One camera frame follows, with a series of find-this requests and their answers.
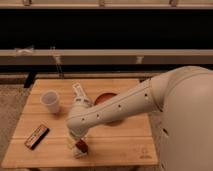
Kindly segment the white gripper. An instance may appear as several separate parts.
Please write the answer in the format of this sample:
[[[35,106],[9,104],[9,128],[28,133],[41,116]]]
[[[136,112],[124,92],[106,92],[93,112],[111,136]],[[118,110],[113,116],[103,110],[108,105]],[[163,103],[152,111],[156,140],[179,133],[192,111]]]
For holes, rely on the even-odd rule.
[[[72,133],[68,134],[67,144],[69,148],[78,148],[79,150],[87,150],[88,145],[80,138],[75,137]]]

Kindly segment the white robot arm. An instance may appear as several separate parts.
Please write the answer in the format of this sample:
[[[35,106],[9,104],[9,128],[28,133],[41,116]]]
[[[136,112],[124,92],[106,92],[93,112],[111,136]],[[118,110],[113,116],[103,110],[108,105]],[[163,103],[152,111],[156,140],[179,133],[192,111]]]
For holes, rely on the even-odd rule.
[[[97,125],[161,111],[163,171],[213,171],[213,70],[180,67],[147,79],[98,105],[75,99],[68,132],[79,140]]]

